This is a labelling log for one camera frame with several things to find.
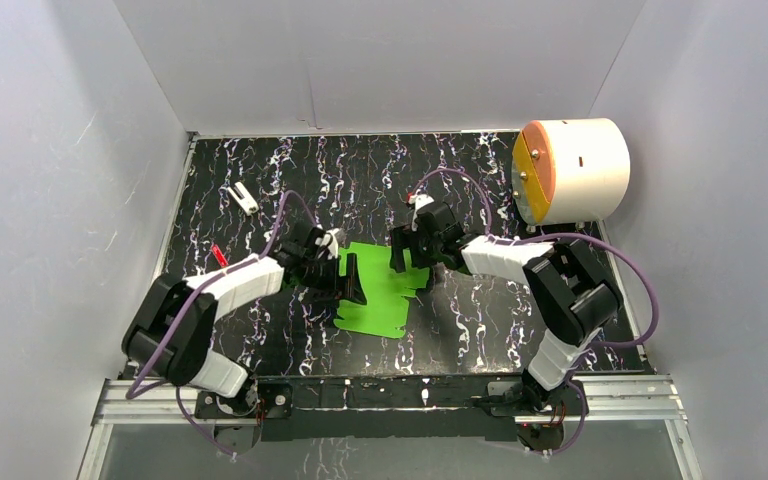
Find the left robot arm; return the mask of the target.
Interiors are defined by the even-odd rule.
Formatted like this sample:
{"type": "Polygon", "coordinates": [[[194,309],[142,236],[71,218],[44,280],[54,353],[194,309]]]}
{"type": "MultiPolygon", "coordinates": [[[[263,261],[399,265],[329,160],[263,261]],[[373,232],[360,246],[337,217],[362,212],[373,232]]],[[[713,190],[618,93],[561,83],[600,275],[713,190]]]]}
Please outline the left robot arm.
{"type": "Polygon", "coordinates": [[[341,252],[344,243],[340,229],[299,222],[265,253],[207,274],[162,274],[125,331],[121,350],[141,365],[140,377],[155,375],[177,387],[212,392],[231,414],[246,416],[257,407],[259,391],[249,367],[213,351],[215,322],[295,287],[326,301],[366,304],[358,256],[341,252]]]}

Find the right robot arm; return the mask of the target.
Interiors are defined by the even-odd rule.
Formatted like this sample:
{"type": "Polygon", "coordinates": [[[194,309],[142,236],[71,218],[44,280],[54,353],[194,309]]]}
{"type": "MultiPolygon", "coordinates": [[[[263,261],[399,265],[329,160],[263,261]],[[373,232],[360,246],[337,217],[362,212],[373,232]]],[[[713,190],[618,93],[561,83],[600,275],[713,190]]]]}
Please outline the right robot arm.
{"type": "Polygon", "coordinates": [[[464,275],[485,275],[529,288],[546,330],[537,353],[510,393],[490,393],[479,406],[519,404],[550,413],[563,399],[573,370],[624,299],[607,267],[592,249],[603,241],[578,233],[555,233],[515,240],[464,229],[450,206],[430,200],[413,210],[412,220],[390,231],[389,265],[437,264],[464,275]]]}

